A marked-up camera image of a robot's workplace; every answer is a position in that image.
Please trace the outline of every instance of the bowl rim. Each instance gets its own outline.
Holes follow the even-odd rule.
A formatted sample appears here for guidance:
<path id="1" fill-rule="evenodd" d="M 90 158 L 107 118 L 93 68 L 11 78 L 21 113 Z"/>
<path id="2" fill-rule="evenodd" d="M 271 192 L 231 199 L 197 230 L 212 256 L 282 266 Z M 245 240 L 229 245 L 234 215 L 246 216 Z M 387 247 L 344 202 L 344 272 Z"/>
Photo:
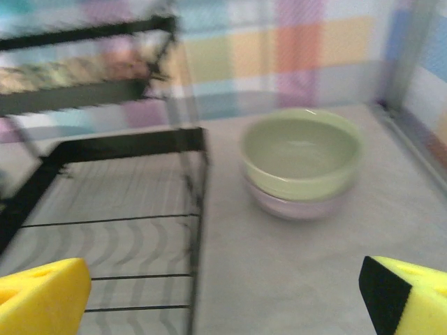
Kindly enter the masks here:
<path id="1" fill-rule="evenodd" d="M 249 135 L 252 131 L 254 131 L 257 127 L 269 124 L 272 121 L 280 121 L 280 120 L 309 120 L 309 121 L 315 121 L 320 124 L 325 124 L 328 126 L 335 127 L 341 131 L 344 131 L 347 135 L 352 137 L 357 143 L 358 143 L 358 149 L 352 155 L 351 159 L 349 159 L 345 164 L 343 164 L 341 167 L 325 173 L 321 174 L 319 176 L 315 177 L 306 177 L 306 178 L 290 178 L 290 177 L 279 177 L 275 176 L 274 174 L 271 174 L 269 172 L 266 172 L 259 167 L 257 167 L 250 157 L 248 156 L 246 152 L 246 143 L 249 139 Z M 335 125 L 330 122 L 330 120 L 337 120 L 338 125 Z M 307 109 L 307 108 L 286 108 L 282 110 L 277 110 L 276 112 L 273 112 L 272 114 L 269 114 L 266 117 L 263 117 L 262 119 L 255 121 L 250 126 L 248 126 L 244 133 L 242 134 L 242 140 L 240 141 L 240 153 L 242 156 L 242 159 L 245 164 L 247 164 L 250 168 L 254 169 L 258 173 L 269 177 L 271 179 L 281 180 L 288 183 L 314 183 L 314 182 L 320 182 L 323 180 L 333 179 L 334 177 L 337 177 L 337 175 L 343 174 L 344 171 L 350 166 L 357 166 L 362 158 L 362 153 L 364 150 L 364 140 L 363 136 L 360 132 L 360 129 L 348 119 L 339 116 L 338 114 L 328 112 L 326 110 L 319 110 L 319 109 Z"/>

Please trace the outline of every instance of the wall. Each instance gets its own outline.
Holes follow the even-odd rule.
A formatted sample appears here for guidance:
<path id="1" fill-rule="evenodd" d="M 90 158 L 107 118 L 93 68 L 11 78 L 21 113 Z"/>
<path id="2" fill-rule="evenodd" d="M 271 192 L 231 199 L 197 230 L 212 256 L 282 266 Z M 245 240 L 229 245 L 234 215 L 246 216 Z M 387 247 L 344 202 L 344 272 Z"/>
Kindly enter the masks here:
<path id="1" fill-rule="evenodd" d="M 202 119 L 271 112 L 278 107 L 364 103 L 381 95 L 383 74 L 392 66 L 387 42 L 395 44 L 396 8 L 408 1 L 390 0 L 183 0 L 187 60 L 176 52 L 168 62 L 176 97 L 187 102 L 190 87 Z M 0 29 L 28 30 L 127 20 L 145 13 L 143 0 L 7 0 L 0 8 Z M 98 52 L 125 54 L 130 43 L 116 39 L 95 47 Z M 78 48 L 81 54 L 91 47 Z M 46 50 L 38 61 L 66 57 Z M 32 51 L 0 59 L 4 66 L 36 61 Z M 181 75 L 185 62 L 191 76 Z M 48 112 L 20 117 L 34 138 L 114 131 L 165 124 L 158 102 L 126 103 Z M 4 142 L 15 140 L 0 123 Z"/>
<path id="2" fill-rule="evenodd" d="M 447 169 L 447 0 L 442 0 L 404 101 L 403 118 Z"/>

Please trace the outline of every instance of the metal wire rack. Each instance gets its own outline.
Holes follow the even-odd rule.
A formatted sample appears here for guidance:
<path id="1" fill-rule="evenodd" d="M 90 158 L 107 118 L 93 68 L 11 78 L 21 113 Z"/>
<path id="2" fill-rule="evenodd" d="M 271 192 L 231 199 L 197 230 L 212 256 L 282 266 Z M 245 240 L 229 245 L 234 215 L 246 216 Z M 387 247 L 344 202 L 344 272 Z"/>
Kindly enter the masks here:
<path id="1" fill-rule="evenodd" d="M 79 334 L 194 332 L 209 166 L 206 136 L 196 111 L 185 128 L 169 90 L 152 94 L 153 81 L 169 80 L 161 62 L 177 41 L 175 20 L 165 13 L 141 22 L 0 40 L 0 50 L 11 50 L 116 34 L 136 38 L 146 30 L 168 33 L 152 60 L 142 62 L 143 75 L 0 94 L 0 117 L 9 120 L 39 162 L 0 207 L 0 276 L 84 258 L 93 286 Z M 10 116 L 144 98 L 166 102 L 171 130 L 65 141 L 48 155 Z"/>

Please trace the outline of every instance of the ceramic bowl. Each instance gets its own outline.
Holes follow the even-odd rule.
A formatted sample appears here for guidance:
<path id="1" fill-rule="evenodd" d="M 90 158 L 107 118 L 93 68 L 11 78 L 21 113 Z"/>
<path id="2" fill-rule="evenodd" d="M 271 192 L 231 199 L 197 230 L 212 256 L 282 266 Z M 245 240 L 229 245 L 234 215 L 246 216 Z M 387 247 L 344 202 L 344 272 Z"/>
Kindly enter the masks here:
<path id="1" fill-rule="evenodd" d="M 263 192 L 290 201 L 324 200 L 357 176 L 361 138 L 354 124 L 336 114 L 282 110 L 248 128 L 242 159 L 247 176 Z"/>
<path id="2" fill-rule="evenodd" d="M 255 202 L 267 213 L 290 221 L 310 221 L 326 218 L 342 208 L 351 193 L 351 188 L 333 198 L 315 202 L 295 202 L 275 198 L 244 178 L 247 190 Z"/>

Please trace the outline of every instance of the yellow sponge pad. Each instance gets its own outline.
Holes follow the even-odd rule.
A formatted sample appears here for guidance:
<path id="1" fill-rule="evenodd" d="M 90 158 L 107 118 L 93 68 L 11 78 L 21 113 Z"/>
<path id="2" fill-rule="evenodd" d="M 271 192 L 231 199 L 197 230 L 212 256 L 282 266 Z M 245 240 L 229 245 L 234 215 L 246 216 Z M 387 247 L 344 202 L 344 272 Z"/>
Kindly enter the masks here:
<path id="1" fill-rule="evenodd" d="M 447 273 L 366 257 L 360 290 L 378 335 L 447 334 Z"/>
<path id="2" fill-rule="evenodd" d="M 80 258 L 0 278 L 0 334 L 76 335 L 90 289 Z"/>

